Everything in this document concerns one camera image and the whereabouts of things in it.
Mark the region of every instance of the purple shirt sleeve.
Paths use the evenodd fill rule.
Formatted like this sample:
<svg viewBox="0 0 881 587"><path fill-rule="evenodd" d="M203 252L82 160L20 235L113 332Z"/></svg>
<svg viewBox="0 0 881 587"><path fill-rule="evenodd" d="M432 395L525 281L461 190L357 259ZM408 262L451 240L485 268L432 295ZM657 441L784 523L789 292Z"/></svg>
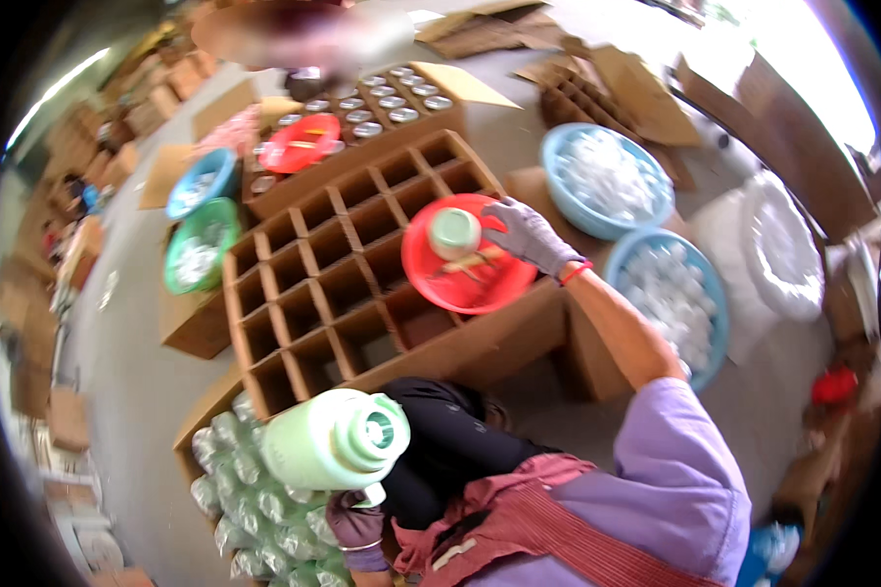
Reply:
<svg viewBox="0 0 881 587"><path fill-rule="evenodd" d="M722 487L747 494L721 432L688 383L662 378L636 394L613 444L617 474L655 487Z"/></svg>

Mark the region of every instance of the blue plastic basin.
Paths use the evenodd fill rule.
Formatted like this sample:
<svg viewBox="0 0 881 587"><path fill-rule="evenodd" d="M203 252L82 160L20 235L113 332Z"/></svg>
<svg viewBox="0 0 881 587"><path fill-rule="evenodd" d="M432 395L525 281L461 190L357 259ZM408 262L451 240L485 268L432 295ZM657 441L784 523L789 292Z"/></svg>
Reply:
<svg viewBox="0 0 881 587"><path fill-rule="evenodd" d="M592 133L595 129L606 131L620 139L623 150L636 159L647 161L655 170L658 183L650 186L653 198L653 216L644 222L624 222L604 216L578 200L567 189L564 181L558 177L558 157L564 152L570 141L580 135ZM658 161L642 147L627 137L596 124L587 122L571 122L551 129L542 141L539 152L545 175L549 182L552 201L564 217L583 232L604 241L618 241L631 230L659 226L672 215L672 183L662 170Z"/></svg>
<svg viewBox="0 0 881 587"><path fill-rule="evenodd" d="M724 363L724 356L728 350L728 334L730 325L728 323L728 303L724 297L724 288L721 286L721 279L718 272L712 267L708 259L701 251L696 249L693 244L686 241L679 235L661 228L644 228L642 230L631 232L615 245L610 256L607 258L607 264L604 266L603 278L611 287L616 290L621 288L621 273L629 264L630 258L640 250L642 245L646 244L653 249L661 249L669 246L673 242L681 242L685 245L688 253L686 263L695 265L702 270L705 293L708 295L715 305L718 307L715 315L711 317L711 355L708 357L708 369L698 373L692 373L692 380L689 382L695 393L701 392L705 386L714 379L721 365Z"/></svg>
<svg viewBox="0 0 881 587"><path fill-rule="evenodd" d="M189 168L186 174L176 182L170 198L166 202L166 215L171 220L179 220L189 216L202 205L217 197L229 197L234 199L234 191L238 186L238 172L235 167L237 157L230 149L217 148L200 158ZM215 173L215 181L209 191L197 205L184 208L179 200L179 194L189 192L193 182L203 173Z"/></svg>

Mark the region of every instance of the gray work glove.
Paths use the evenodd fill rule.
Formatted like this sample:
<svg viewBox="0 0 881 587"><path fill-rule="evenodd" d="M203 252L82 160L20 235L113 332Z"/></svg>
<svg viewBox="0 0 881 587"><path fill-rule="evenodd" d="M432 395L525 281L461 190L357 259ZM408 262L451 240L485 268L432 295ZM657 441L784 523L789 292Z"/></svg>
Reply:
<svg viewBox="0 0 881 587"><path fill-rule="evenodd" d="M555 279L568 261L585 261L555 234L541 214L507 195L484 207L480 215L500 219L508 231L484 228L484 239Z"/></svg>

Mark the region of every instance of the red object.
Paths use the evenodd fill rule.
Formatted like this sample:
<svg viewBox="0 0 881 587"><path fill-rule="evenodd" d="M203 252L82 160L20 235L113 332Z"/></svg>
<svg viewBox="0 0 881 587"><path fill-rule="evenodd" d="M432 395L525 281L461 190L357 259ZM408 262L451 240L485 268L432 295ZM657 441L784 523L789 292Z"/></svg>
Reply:
<svg viewBox="0 0 881 587"><path fill-rule="evenodd" d="M261 153L258 162L274 173L296 173L326 156L338 137L339 120L333 114L306 116L271 136L270 146ZM316 143L316 146L294 147L295 141Z"/></svg>
<svg viewBox="0 0 881 587"><path fill-rule="evenodd" d="M537 273L529 265L506 253L492 264L477 265L470 272L479 280L474 281L463 271L435 275L447 261L431 250L427 233L434 214L445 207L458 207L476 216L483 228L505 231L505 225L492 216L480 217L480 210L496 200L480 194L456 194L452 198L435 200L418 212L401 243L401 264L411 285L424 298L435 305L460 314L487 314L511 303L528 288ZM481 239L480 249L493 246Z"/></svg>
<svg viewBox="0 0 881 587"><path fill-rule="evenodd" d="M564 284L571 281L571 278L573 278L575 275L577 275L578 273L584 273L584 271L590 269L593 266L594 266L594 263L591 263L590 261L585 261L577 269L572 271L571 275L569 275L569 276L565 277L563 280L561 280L561 285L564 286Z"/></svg>
<svg viewBox="0 0 881 587"><path fill-rule="evenodd" d="M542 487L546 483L561 485L593 468L593 464L570 454L539 454L525 460L511 474L467 484L463 499L449 505L443 519L427 530L405 530L393 519L395 537L402 547L394 569L403 575L421 573L423 587L459 585L502 557L550 554L595 585L718 587L716 581L675 569L592 528ZM481 526L437 545L442 532L481 511L490 511ZM464 547L471 538L472 546ZM455 545L461 546L460 553L443 566L432 568L432 553L436 551L442 557L449 546Z"/></svg>
<svg viewBox="0 0 881 587"><path fill-rule="evenodd" d="M857 386L858 377L848 367L829 369L812 383L812 403L841 404L851 398Z"/></svg>

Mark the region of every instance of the person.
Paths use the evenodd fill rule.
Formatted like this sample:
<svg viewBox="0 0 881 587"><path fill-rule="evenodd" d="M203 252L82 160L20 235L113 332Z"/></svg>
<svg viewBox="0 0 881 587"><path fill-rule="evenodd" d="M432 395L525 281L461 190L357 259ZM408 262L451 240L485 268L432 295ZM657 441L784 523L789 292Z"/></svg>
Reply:
<svg viewBox="0 0 881 587"><path fill-rule="evenodd" d="M84 200L84 192L87 188L87 183L82 176L79 176L74 172L66 173L63 182L66 184L66 189L69 190L69 194L72 196L71 202L66 205L66 212L74 211L75 220L80 221L88 215L88 204Z"/></svg>
<svg viewBox="0 0 881 587"><path fill-rule="evenodd" d="M421 585L733 585L751 501L738 464L672 349L638 310L528 205L504 197L484 236L559 281L637 390L614 442L616 474L487 422L479 394L405 378L381 390L411 424L411 445L382 482L381 507L333 494L327 521L360 587L394 568Z"/></svg>
<svg viewBox="0 0 881 587"><path fill-rule="evenodd" d="M53 266L62 262L62 254L60 252L61 244L62 235L60 234L55 221L47 220L42 225L42 254Z"/></svg>

